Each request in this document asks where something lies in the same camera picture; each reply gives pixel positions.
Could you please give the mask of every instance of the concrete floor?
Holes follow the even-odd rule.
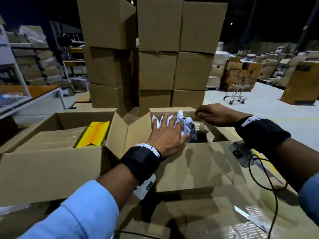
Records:
[[[225,92],[207,91],[204,103],[221,103],[235,110],[252,113],[263,118],[273,120],[283,129],[289,131],[292,137],[305,145],[319,151],[319,101],[313,106],[293,106],[280,101],[283,90],[269,85],[256,83],[251,92],[243,92],[248,99],[245,104],[235,102],[229,105],[223,100]],[[67,107],[73,104],[75,96],[65,97]],[[13,115],[19,124],[39,122],[54,112],[63,111],[59,98],[46,97],[22,109]]]

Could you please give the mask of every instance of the yellow package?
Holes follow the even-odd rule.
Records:
[[[76,147],[101,146],[109,125],[110,122],[91,122]]]

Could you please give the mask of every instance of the blue sleeve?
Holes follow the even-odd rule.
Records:
[[[319,173],[308,179],[299,191],[299,204],[307,216],[319,226]]]
[[[118,216],[119,209],[113,196],[97,181],[91,180],[19,238],[108,239],[114,233]]]

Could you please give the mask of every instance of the black wrist strap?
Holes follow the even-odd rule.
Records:
[[[259,119],[242,126],[249,117],[241,119],[236,132],[245,141],[245,146],[260,153],[272,150],[283,143],[291,134],[269,119]]]
[[[160,153],[159,155],[160,157],[157,157],[146,147],[131,147],[120,162],[130,169],[139,181],[139,185],[141,185],[158,169],[160,162],[163,160],[162,155]]]

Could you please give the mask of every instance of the black wire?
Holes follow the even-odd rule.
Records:
[[[252,172],[251,172],[250,162],[251,162],[251,160],[257,160],[257,159],[260,161],[261,166],[263,167],[263,170],[264,170],[264,172],[265,172],[265,174],[266,174],[266,176],[267,176],[267,178],[268,178],[268,181],[269,181],[269,183],[270,183],[270,185],[271,185],[271,189],[269,189],[269,188],[267,188],[267,187],[261,185],[260,183],[258,183],[257,180],[254,178]],[[268,237],[267,237],[267,239],[269,239],[270,236],[271,236],[271,231],[272,231],[272,229],[273,229],[273,227],[274,227],[274,224],[275,224],[275,220],[276,220],[276,218],[277,218],[277,214],[278,214],[278,198],[277,198],[277,195],[276,195],[276,191],[284,190],[285,188],[287,188],[288,183],[286,182],[286,184],[285,184],[285,186],[284,186],[283,188],[275,189],[274,186],[273,186],[273,184],[272,184],[272,182],[271,182],[271,180],[270,180],[270,178],[269,178],[269,176],[268,176],[268,174],[267,174],[266,168],[265,168],[265,166],[264,166],[263,163],[262,163],[262,160],[269,161],[269,160],[264,159],[264,158],[259,158],[256,154],[253,154],[252,156],[250,156],[250,158],[249,158],[249,160],[248,160],[248,169],[249,169],[249,173],[250,173],[251,177],[252,177],[253,180],[256,182],[256,184],[259,185],[259,186],[260,186],[261,188],[263,188],[263,189],[272,191],[272,192],[274,193],[274,196],[275,196],[276,209],[275,209],[274,218],[273,218],[273,220],[272,220],[272,222],[271,222],[271,226],[270,226],[270,228],[269,228],[269,233],[268,233]]]

